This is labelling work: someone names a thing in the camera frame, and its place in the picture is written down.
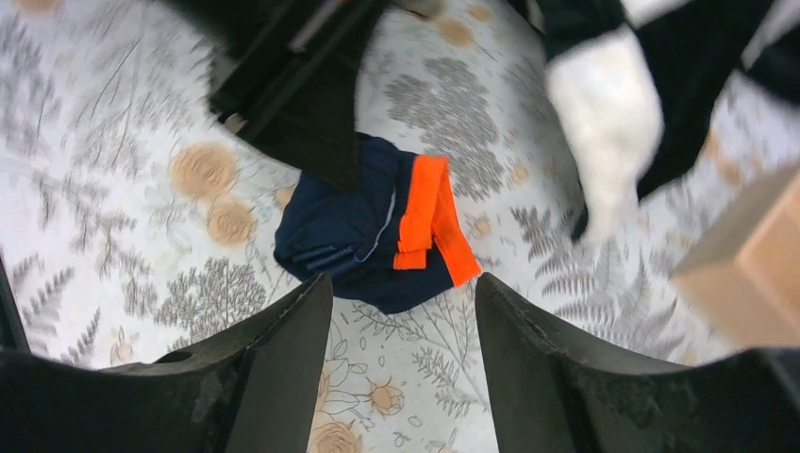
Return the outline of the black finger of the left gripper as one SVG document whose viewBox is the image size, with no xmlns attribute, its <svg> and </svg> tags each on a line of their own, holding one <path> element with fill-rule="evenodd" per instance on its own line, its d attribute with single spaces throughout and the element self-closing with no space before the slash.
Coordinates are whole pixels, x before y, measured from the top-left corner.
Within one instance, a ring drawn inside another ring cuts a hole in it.
<svg viewBox="0 0 800 453">
<path fill-rule="evenodd" d="M 209 109 L 263 154 L 352 191 L 358 72 L 385 1 L 235 1 Z"/>
</svg>

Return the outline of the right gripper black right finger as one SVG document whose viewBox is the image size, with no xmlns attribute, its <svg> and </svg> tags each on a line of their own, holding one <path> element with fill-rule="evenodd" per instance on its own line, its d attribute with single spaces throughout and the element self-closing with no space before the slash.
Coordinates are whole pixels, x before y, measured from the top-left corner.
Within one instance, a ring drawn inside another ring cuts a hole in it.
<svg viewBox="0 0 800 453">
<path fill-rule="evenodd" d="M 497 445 L 518 452 L 795 452 L 799 352 L 688 367 L 606 342 L 491 274 L 475 315 Z"/>
</svg>

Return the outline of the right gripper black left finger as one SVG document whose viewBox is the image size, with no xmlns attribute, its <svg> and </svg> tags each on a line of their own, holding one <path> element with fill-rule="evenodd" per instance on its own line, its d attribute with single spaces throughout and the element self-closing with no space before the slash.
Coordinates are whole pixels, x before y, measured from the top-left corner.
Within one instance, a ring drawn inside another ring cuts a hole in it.
<svg viewBox="0 0 800 453">
<path fill-rule="evenodd" d="M 313 277 L 265 310 L 152 363 L 89 370 L 5 350 L 5 452 L 303 452 L 332 285 Z"/>
</svg>

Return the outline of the navy underwear orange trim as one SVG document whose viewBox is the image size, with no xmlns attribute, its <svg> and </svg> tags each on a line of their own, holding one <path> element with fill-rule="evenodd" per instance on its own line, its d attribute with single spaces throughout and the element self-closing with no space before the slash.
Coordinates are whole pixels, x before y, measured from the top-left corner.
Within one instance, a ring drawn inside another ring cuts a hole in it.
<svg viewBox="0 0 800 453">
<path fill-rule="evenodd" d="M 275 261 L 301 280 L 331 277 L 333 294 L 393 314 L 477 276 L 445 157 L 358 134 L 359 181 L 341 191 L 301 174 L 275 233 Z"/>
</svg>

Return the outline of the wooden compartment organizer box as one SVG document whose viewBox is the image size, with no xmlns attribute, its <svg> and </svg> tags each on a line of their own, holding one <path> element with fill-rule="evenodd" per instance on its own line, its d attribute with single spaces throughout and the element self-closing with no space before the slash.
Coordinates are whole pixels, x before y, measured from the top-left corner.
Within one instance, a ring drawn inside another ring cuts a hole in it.
<svg viewBox="0 0 800 453">
<path fill-rule="evenodd" d="M 797 346 L 798 164 L 746 187 L 671 281 L 736 346 Z"/>
</svg>

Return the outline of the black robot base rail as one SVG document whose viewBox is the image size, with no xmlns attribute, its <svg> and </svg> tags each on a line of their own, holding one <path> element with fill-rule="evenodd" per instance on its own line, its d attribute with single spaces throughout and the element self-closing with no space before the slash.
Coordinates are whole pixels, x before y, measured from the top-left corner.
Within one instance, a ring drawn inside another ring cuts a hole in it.
<svg viewBox="0 0 800 453">
<path fill-rule="evenodd" d="M 17 310 L 4 263 L 1 263 L 0 278 L 1 347 L 30 353 L 31 349 L 25 336 L 24 326 Z"/>
</svg>

